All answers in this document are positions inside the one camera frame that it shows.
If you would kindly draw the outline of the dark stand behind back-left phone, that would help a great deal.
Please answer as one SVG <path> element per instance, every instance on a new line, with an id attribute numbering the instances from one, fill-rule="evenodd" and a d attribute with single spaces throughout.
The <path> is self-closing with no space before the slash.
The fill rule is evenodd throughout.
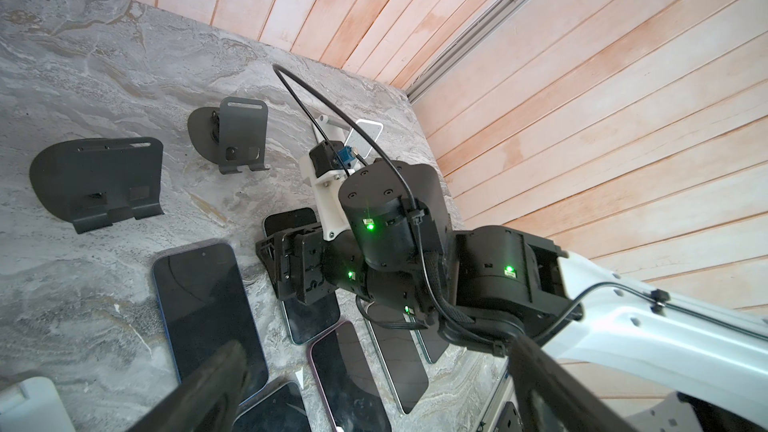
<path id="1" fill-rule="evenodd" d="M 83 234 L 161 215 L 162 158 L 152 137 L 65 141 L 37 154 L 29 178 L 45 209 Z"/>

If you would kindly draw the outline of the purple phone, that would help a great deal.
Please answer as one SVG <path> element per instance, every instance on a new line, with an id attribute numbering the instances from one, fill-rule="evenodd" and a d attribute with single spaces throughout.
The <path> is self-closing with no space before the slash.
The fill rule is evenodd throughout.
<path id="1" fill-rule="evenodd" d="M 390 431 L 378 387 L 353 324 L 344 321 L 319 336 L 308 359 L 335 431 Z"/>

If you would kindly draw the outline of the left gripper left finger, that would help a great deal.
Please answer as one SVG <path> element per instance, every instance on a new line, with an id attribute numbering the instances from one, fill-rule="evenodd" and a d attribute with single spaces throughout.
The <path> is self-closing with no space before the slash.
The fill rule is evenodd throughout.
<path id="1" fill-rule="evenodd" d="M 136 422 L 133 431 L 230 431 L 250 379 L 240 342 L 222 345 Z"/>

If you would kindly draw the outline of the blue phone reflective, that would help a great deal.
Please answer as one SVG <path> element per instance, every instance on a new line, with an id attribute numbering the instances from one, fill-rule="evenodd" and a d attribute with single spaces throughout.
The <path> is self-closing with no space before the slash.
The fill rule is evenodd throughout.
<path id="1" fill-rule="evenodd" d="M 240 401 L 261 391 L 268 366 L 232 247 L 219 242 L 166 254 L 153 264 L 152 277 L 178 379 L 237 341 L 247 372 Z"/>

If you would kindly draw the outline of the black phone round stand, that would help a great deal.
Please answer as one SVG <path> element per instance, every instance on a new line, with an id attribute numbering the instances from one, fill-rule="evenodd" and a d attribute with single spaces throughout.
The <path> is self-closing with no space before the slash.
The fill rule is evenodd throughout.
<path id="1" fill-rule="evenodd" d="M 449 343 L 439 335 L 437 325 L 427 329 L 416 330 L 415 337 L 429 364 L 435 364 L 449 346 Z"/>

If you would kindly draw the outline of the white phone stand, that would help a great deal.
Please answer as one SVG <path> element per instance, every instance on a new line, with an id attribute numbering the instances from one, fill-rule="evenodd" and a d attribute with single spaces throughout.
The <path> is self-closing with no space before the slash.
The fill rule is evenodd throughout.
<path id="1" fill-rule="evenodd" d="M 2 431 L 69 431 L 75 428 L 54 386 L 32 377 L 1 391 Z"/>
<path id="2" fill-rule="evenodd" d="M 364 159 L 367 159 L 368 155 L 373 151 L 372 146 L 355 129 L 351 128 L 341 119 L 320 114 L 315 120 L 320 127 L 320 129 L 313 128 L 318 142 L 323 140 L 322 133 L 325 133 L 330 140 L 342 142 L 345 146 L 351 146 L 356 149 Z M 367 119 L 357 119 L 355 123 L 373 141 L 378 140 L 384 129 L 382 123 Z"/>

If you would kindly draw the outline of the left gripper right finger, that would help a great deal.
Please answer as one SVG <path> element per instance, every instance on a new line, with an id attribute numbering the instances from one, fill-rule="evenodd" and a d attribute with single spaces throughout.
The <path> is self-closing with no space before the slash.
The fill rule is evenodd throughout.
<path id="1" fill-rule="evenodd" d="M 507 355 L 524 431 L 633 429 L 529 338 L 511 339 Z"/>

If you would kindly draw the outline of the dark stand behind blue phone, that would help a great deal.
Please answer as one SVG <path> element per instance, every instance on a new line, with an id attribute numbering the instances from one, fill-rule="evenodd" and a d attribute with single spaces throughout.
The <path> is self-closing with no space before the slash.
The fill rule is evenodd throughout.
<path id="1" fill-rule="evenodd" d="M 222 175 L 266 171 L 268 107 L 256 99 L 226 97 L 218 107 L 200 107 L 187 119 L 195 150 L 218 166 Z"/>

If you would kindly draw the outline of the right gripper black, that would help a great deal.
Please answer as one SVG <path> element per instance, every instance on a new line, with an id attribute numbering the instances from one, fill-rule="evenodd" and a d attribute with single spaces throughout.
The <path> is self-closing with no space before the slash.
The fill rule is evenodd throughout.
<path id="1" fill-rule="evenodd" d="M 428 164 L 395 161 L 393 167 L 398 171 L 377 160 L 343 182 L 338 199 L 350 229 L 327 249 L 319 222 L 256 242 L 278 300 L 296 295 L 313 305 L 337 285 L 403 312 L 435 313 L 422 264 L 435 272 L 453 233 L 440 176 Z"/>

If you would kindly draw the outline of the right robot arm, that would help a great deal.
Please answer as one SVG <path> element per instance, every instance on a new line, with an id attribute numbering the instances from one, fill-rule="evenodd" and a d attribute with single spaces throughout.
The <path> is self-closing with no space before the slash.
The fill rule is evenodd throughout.
<path id="1" fill-rule="evenodd" d="M 395 313 L 392 330 L 436 326 L 448 343 L 503 357 L 525 427 L 550 412 L 568 431 L 627 422 L 562 367 L 611 367 L 683 394 L 706 431 L 767 426 L 767 326 L 622 278 L 553 241 L 504 226 L 455 230 L 438 173 L 379 159 L 310 173 L 317 222 L 256 244 L 276 297 L 337 291 Z"/>

